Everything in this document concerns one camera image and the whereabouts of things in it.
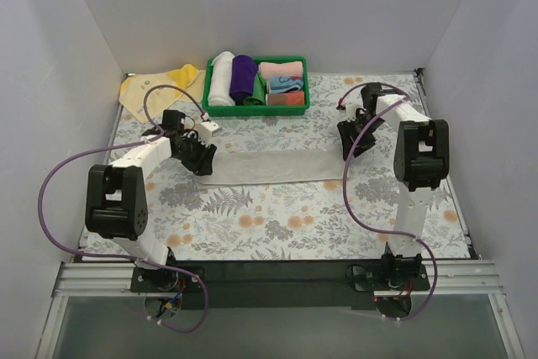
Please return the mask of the grey towel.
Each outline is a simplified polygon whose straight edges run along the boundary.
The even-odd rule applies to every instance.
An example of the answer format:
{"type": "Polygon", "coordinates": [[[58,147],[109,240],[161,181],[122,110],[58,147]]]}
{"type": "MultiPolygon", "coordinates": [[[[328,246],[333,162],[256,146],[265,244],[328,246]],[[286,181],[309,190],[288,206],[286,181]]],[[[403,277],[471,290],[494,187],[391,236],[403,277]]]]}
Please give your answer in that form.
{"type": "Polygon", "coordinates": [[[213,173],[198,179],[202,187],[235,187],[342,178],[344,160],[337,149],[218,153],[213,173]]]}

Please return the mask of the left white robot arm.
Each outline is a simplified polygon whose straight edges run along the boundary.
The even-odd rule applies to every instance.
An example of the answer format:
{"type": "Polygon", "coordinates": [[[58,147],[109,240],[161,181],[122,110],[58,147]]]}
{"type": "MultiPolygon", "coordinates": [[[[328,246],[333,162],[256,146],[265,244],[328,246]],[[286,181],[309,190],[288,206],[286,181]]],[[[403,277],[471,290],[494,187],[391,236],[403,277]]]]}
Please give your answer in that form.
{"type": "Polygon", "coordinates": [[[145,180],[161,163],[176,159],[196,176],[213,173],[219,126],[203,116],[198,127],[186,127],[187,115],[167,109],[161,125],[146,130],[136,147],[108,165],[88,173],[85,225],[90,233],[124,249],[139,267],[166,265],[171,251],[148,230],[145,180]]]}

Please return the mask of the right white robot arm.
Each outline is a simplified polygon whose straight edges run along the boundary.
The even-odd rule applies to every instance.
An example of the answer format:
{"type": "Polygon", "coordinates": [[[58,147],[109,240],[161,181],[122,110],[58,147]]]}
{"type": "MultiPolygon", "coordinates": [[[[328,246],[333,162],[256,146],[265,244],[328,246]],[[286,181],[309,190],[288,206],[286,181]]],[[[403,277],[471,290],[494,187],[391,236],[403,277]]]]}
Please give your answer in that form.
{"type": "Polygon", "coordinates": [[[422,263],[427,245],[422,239],[426,211],[434,191],[450,169],[449,125],[444,119],[431,119],[417,111],[403,90],[381,82],[356,86],[361,106],[340,98],[339,110],[345,119],[337,129],[342,144],[343,176],[349,176],[352,161],[376,143],[374,133],[382,124],[397,134],[393,154],[393,173],[398,181],[398,208],[393,230],[365,230],[385,235],[388,241],[382,256],[351,268],[361,290],[376,288],[430,287],[422,263]]]}

